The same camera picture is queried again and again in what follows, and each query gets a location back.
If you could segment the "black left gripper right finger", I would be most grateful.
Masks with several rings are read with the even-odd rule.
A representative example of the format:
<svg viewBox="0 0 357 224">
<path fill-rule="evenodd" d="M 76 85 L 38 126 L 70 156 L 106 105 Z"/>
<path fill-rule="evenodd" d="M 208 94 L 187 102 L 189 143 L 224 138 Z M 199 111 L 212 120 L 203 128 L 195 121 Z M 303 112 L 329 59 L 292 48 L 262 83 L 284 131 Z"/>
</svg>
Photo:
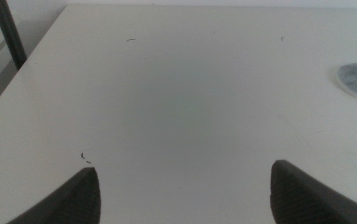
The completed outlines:
<svg viewBox="0 0 357 224">
<path fill-rule="evenodd" d="M 357 224 L 357 202 L 286 160 L 271 168 L 270 206 L 280 224 Z"/>
</svg>

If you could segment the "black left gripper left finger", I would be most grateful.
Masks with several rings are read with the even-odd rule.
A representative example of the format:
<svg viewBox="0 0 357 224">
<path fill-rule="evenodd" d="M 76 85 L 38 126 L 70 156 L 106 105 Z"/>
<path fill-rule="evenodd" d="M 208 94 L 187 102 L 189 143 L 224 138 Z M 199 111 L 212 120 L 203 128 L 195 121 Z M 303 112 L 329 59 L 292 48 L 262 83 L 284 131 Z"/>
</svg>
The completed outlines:
<svg viewBox="0 0 357 224">
<path fill-rule="evenodd" d="M 101 193 L 94 167 L 86 167 L 10 222 L 13 224 L 99 224 Z"/>
</svg>

